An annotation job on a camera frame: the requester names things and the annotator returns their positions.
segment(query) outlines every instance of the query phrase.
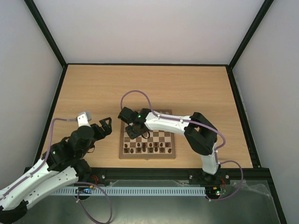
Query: wooden tabletop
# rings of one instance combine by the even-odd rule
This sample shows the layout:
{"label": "wooden tabletop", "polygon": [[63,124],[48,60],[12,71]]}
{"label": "wooden tabletop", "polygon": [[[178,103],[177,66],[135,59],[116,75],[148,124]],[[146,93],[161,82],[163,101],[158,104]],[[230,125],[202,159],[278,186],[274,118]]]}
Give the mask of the wooden tabletop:
{"label": "wooden tabletop", "polygon": [[[227,139],[218,153],[220,161],[235,160],[252,168],[233,93],[225,67],[206,66],[131,66],[69,65],[53,118],[75,118],[90,111],[92,123],[112,118],[112,134],[96,142],[95,150],[85,156],[91,167],[114,168],[200,168],[200,155],[189,146],[185,136],[175,135],[176,159],[119,159],[121,97],[130,90],[145,92],[155,108],[172,109],[174,115],[202,113]],[[124,100],[131,109],[148,108],[145,97],[131,93]],[[57,121],[53,143],[76,130],[76,122]],[[43,151],[48,145],[48,137]],[[236,168],[235,164],[222,167]]]}

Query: black frame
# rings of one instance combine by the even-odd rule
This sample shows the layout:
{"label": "black frame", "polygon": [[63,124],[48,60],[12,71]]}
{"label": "black frame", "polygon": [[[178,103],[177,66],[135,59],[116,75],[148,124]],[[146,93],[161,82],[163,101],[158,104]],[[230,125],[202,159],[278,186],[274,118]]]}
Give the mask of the black frame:
{"label": "black frame", "polygon": [[[47,122],[45,125],[45,129],[36,153],[35,161],[41,157],[44,142],[48,133],[48,129],[50,127],[50,122],[52,120],[52,116],[56,107],[56,103],[58,101],[59,93],[64,81],[64,77],[68,68],[69,64],[88,64],[88,65],[138,65],[138,66],[225,66],[228,78],[230,81],[232,93],[234,95],[236,107],[238,110],[238,114],[240,117],[242,129],[244,132],[244,136],[246,139],[247,147],[249,150],[250,158],[252,161],[253,168],[244,168],[244,178],[246,180],[266,180],[270,187],[271,194],[273,196],[274,204],[277,209],[279,220],[282,224],[286,223],[286,219],[273,183],[273,179],[271,173],[268,168],[262,168],[261,163],[257,154],[256,146],[253,141],[252,133],[248,124],[247,116],[243,107],[243,103],[241,100],[241,96],[236,84],[236,80],[233,74],[233,68],[236,65],[237,61],[241,57],[243,51],[245,50],[247,44],[251,40],[253,34],[255,33],[256,29],[258,28],[259,24],[263,20],[264,16],[266,15],[268,9],[270,8],[271,4],[274,0],[265,0],[262,4],[259,12],[257,13],[256,17],[254,18],[250,28],[248,29],[246,35],[244,36],[239,48],[237,49],[234,57],[232,58],[230,64],[156,64],[156,63],[67,63],[58,46],[56,45],[47,25],[45,24],[41,14],[39,13],[35,3],[33,0],[24,0],[26,5],[28,6],[29,10],[31,11],[34,19],[36,20],[38,26],[40,27],[41,31],[43,32],[45,38],[47,39],[49,45],[51,46],[54,54],[56,55],[58,61],[60,62],[63,71],[58,83],[58,87],[53,99],[53,103],[47,118]],[[135,179],[135,180],[188,180],[190,184],[197,183],[196,179],[190,179],[189,176],[196,172],[201,172],[201,169],[188,169],[188,168],[156,168],[156,169],[147,169],[147,168],[93,168],[93,173],[96,173],[98,176],[105,176],[105,179],[102,181],[103,184],[108,182],[109,180],[126,180],[126,179]],[[232,180],[240,180],[240,170],[236,168],[222,168],[221,172],[224,174],[229,175],[230,179]]]}

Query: chessboard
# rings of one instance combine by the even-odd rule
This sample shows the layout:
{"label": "chessboard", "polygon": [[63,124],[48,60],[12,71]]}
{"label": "chessboard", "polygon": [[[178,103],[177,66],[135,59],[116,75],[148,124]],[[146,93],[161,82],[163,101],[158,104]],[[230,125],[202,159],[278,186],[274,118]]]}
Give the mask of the chessboard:
{"label": "chessboard", "polygon": [[[156,110],[159,113],[172,114],[172,110]],[[126,127],[121,122],[120,159],[175,159],[174,134],[160,130],[150,130],[135,139],[130,139]]]}

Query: gray wall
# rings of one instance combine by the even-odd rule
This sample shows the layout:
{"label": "gray wall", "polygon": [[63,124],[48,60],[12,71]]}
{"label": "gray wall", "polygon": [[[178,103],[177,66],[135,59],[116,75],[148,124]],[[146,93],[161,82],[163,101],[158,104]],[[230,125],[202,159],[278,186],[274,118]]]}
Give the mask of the gray wall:
{"label": "gray wall", "polygon": [[35,0],[69,63],[229,63],[263,0]]}
{"label": "gray wall", "polygon": [[234,72],[261,163],[298,223],[299,1],[274,1]]}
{"label": "gray wall", "polygon": [[0,189],[32,165],[61,70],[24,1],[0,1]]}

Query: robotic arm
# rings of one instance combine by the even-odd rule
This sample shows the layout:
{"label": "robotic arm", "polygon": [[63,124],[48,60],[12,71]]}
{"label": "robotic arm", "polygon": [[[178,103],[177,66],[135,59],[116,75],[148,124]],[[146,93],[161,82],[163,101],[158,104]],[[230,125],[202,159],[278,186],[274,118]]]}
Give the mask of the robotic arm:
{"label": "robotic arm", "polygon": [[111,118],[101,120],[102,126],[90,125],[90,120],[89,112],[79,114],[79,128],[70,137],[53,144],[46,161],[44,153],[29,171],[0,190],[0,223],[15,222],[28,209],[56,190],[89,178],[91,168],[82,158],[94,148],[95,141],[112,132]]}
{"label": "robotic arm", "polygon": [[217,133],[196,124],[184,122],[192,120],[207,125],[216,130],[216,128],[201,114],[195,112],[192,116],[173,116],[160,114],[155,116],[150,109],[141,109],[138,113],[124,107],[118,118],[128,124],[126,131],[131,139],[134,139],[149,130],[162,130],[176,134],[184,135],[187,138],[191,148],[200,154],[202,160],[202,169],[204,172],[214,175],[218,169],[217,155],[214,151],[217,141]]}

